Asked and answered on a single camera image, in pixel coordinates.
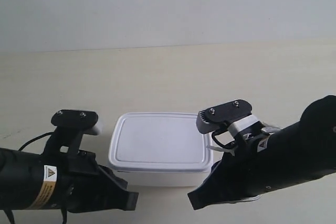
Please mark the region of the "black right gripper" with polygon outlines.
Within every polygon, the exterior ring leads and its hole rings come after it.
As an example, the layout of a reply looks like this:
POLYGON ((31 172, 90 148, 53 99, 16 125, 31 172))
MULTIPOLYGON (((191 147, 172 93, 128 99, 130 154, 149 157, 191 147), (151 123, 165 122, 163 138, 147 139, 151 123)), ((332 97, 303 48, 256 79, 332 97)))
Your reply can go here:
POLYGON ((216 162, 202 184, 187 196, 194 210, 221 203, 254 201, 260 196, 245 189, 248 159, 253 155, 253 144, 268 136, 260 121, 232 136, 229 131, 216 130, 214 142, 222 148, 223 157, 216 162))

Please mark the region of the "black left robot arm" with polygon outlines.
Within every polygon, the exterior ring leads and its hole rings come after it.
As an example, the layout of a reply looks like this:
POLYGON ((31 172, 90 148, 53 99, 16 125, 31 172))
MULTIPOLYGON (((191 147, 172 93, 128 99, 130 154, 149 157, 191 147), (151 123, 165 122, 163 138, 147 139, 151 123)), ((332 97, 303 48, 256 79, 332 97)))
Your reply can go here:
POLYGON ((80 150, 82 130, 57 127, 41 154, 1 148, 1 209, 133 211, 139 194, 80 150))

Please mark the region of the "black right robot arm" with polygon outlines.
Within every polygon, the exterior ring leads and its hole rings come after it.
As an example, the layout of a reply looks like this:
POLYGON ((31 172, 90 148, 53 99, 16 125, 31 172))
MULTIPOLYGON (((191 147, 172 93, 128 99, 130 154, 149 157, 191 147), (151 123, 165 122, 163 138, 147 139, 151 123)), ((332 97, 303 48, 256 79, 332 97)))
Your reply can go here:
POLYGON ((188 193, 195 210, 253 201, 335 173, 334 95, 312 102, 298 122, 285 128, 260 121, 241 99, 201 110, 196 127, 223 155, 188 193))

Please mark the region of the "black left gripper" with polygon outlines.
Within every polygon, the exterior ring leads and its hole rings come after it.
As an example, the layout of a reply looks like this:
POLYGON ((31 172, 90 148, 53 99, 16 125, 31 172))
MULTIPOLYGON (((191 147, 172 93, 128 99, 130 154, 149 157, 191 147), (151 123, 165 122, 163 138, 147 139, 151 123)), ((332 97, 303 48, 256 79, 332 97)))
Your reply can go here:
POLYGON ((96 155, 80 149, 75 156, 68 147, 54 148, 54 131, 41 154, 45 170, 47 195, 45 209, 81 214, 110 209, 134 211, 139 193, 128 191, 128 182, 105 166, 98 165, 96 155))

